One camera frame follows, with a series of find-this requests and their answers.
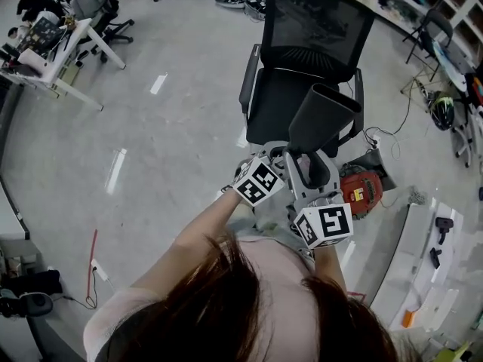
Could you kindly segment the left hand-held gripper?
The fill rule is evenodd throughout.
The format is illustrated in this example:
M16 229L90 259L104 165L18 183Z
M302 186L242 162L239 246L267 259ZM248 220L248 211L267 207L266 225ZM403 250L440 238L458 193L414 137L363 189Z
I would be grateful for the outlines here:
M287 145L285 141L267 142L241 169L232 187L250 206L256 207L284 188L284 181L270 167L285 166Z

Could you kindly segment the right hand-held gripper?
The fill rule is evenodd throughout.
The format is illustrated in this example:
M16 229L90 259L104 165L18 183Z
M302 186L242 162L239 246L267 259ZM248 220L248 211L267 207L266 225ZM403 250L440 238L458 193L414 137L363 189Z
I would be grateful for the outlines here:
M339 171L324 152L315 155L318 194L307 192L297 159L289 151L283 153L285 175L294 195L288 207L291 229L310 250L338 244L354 234L350 204L343 200L341 192L337 192Z

